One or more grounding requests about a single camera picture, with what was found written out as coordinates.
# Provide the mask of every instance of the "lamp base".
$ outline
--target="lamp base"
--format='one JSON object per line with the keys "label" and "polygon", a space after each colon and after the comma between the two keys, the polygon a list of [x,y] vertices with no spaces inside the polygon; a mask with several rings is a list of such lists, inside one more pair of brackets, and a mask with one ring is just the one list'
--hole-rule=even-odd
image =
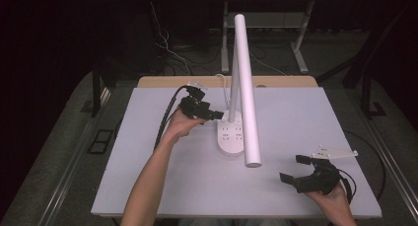
{"label": "lamp base", "polygon": [[224,111],[218,119],[218,144],[227,156],[240,156],[244,152],[243,118],[240,112],[235,113],[235,121],[228,122],[229,111]]}

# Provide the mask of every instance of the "gray carpet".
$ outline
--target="gray carpet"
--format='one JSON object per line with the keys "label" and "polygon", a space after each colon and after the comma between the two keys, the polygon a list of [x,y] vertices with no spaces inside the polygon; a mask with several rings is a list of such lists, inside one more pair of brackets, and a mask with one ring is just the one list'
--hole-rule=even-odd
{"label": "gray carpet", "polygon": [[[279,69],[288,75],[299,74],[296,61],[291,55],[288,45],[296,37],[295,33],[291,31],[253,31],[248,36],[250,52],[256,57],[251,62],[253,75],[280,75],[278,71],[265,65]],[[310,75],[318,76],[355,55],[367,36],[366,33],[353,32],[308,33],[301,51],[310,69]],[[185,41],[181,40],[176,44],[178,47],[182,47],[182,50],[187,45]],[[194,46],[190,46],[189,50],[178,52],[191,60],[187,60],[187,62],[195,75],[214,75],[220,72],[219,37],[214,35],[210,44],[212,45],[208,45],[206,49],[195,49]],[[168,59],[167,63],[169,65],[160,75],[186,74],[187,71],[181,61]],[[376,143],[374,143],[361,115],[357,112],[359,92],[344,90],[340,85],[343,77],[344,72],[341,72],[321,83],[321,86],[325,88],[342,128],[349,131],[346,132],[346,137],[352,148],[359,152],[357,160],[372,190],[378,194],[382,187],[383,173],[379,159],[370,146],[376,147]],[[92,119],[88,113],[80,113],[80,110],[84,103],[92,98],[90,82],[91,77],[86,77],[74,91],[67,108],[62,113],[60,120],[57,121],[33,170],[28,175],[1,225],[36,225],[47,208],[53,191],[59,184],[67,164],[71,161],[78,143],[82,139],[88,139],[85,141],[86,146],[84,146],[87,149],[100,129],[117,131],[118,123],[123,118],[130,93],[137,81],[120,81],[116,88],[110,90],[110,98],[101,109],[98,119],[95,120],[95,128],[89,131],[88,136],[85,136],[83,135],[83,133],[86,134],[85,126],[92,122]],[[374,125],[389,146],[391,153],[405,173],[405,177],[417,188],[418,178],[415,173],[418,165],[416,158],[418,152],[418,148],[416,148],[418,146],[417,132],[377,83],[373,85],[372,100],[379,102],[387,113],[387,116],[375,117],[373,119]],[[78,166],[74,171],[70,188],[63,195],[62,202],[57,205],[56,214],[48,221],[49,225],[114,225],[110,219],[90,213],[113,141],[114,133],[103,155],[83,152],[77,162]],[[359,225],[416,224],[389,176],[387,176],[379,203],[383,210],[383,218],[359,220]],[[296,220],[296,222],[301,226],[326,225],[327,223],[323,219]]]}

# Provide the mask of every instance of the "white desk lamp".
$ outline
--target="white desk lamp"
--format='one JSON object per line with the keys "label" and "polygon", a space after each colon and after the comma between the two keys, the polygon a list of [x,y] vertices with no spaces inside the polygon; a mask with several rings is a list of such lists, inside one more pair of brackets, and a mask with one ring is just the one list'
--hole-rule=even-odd
{"label": "white desk lamp", "polygon": [[[218,143],[221,150],[229,156],[239,156],[244,152],[245,165],[249,168],[257,168],[261,166],[261,158],[243,15],[235,16],[235,28],[231,103],[224,117],[218,120]],[[236,111],[239,88],[243,115]]]}

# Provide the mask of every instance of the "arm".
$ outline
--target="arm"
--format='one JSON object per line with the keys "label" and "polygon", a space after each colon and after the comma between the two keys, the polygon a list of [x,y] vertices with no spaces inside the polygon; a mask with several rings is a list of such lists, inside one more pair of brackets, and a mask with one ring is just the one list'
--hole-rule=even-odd
{"label": "arm", "polygon": [[350,205],[345,194],[345,190],[341,184],[328,195],[321,192],[305,193],[319,205],[326,218],[336,226],[355,226],[356,221],[351,214]]}
{"label": "arm", "polygon": [[153,225],[174,145],[204,119],[189,119],[175,112],[159,145],[151,155],[132,188],[123,212],[121,225]]}

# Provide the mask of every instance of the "white tabletop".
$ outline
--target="white tabletop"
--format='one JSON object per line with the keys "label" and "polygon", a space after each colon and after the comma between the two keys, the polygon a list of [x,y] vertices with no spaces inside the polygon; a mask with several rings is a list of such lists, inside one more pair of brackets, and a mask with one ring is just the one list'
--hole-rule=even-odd
{"label": "white tabletop", "polygon": [[[133,91],[93,214],[121,216],[132,186],[152,154],[161,119],[175,90]],[[227,108],[222,88],[204,92],[203,101],[211,104],[211,110]],[[177,100],[186,95],[180,92]],[[322,216],[313,201],[281,183],[279,173],[310,175],[314,167],[296,163],[295,156],[310,156],[319,145],[350,150],[326,94],[321,88],[254,88],[254,97],[263,166],[249,169],[244,166],[244,156],[223,155],[216,142],[216,122],[199,125],[174,147],[158,216]],[[356,181],[353,215],[381,217],[379,204],[356,159],[336,159],[331,163]]]}

